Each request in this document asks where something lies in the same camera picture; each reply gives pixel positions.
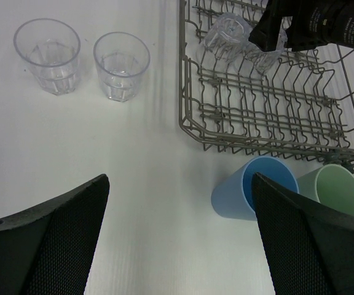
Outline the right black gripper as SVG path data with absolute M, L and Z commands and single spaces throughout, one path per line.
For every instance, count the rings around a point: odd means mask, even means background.
M 326 45 L 323 26 L 330 6 L 330 1 L 269 1 L 248 40 L 263 52 L 275 51 L 281 21 L 291 17 L 285 47 L 297 52 Z

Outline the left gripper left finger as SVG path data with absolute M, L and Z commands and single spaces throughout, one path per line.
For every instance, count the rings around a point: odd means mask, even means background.
M 0 294 L 84 294 L 109 179 L 0 218 Z

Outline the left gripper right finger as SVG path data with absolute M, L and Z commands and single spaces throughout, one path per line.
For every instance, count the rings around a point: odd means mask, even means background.
M 276 294 L 354 294 L 354 216 L 255 173 L 253 202 Z

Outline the green plastic cup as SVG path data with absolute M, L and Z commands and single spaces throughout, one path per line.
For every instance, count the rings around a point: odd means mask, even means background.
M 344 167 L 328 164 L 297 179 L 304 197 L 354 216 L 354 176 Z

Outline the blue plastic cup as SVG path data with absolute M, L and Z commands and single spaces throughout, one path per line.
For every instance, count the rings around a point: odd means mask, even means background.
M 251 181 L 258 172 L 293 192 L 299 192 L 297 179 L 289 167 L 271 156 L 259 156 L 218 184 L 211 193 L 214 211 L 223 218 L 255 221 Z

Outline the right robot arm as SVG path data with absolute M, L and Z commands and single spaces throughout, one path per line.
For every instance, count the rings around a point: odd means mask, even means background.
M 276 49 L 282 20 L 291 17 L 285 47 L 293 52 L 328 44 L 354 49 L 354 1 L 268 1 L 249 41 L 263 52 Z

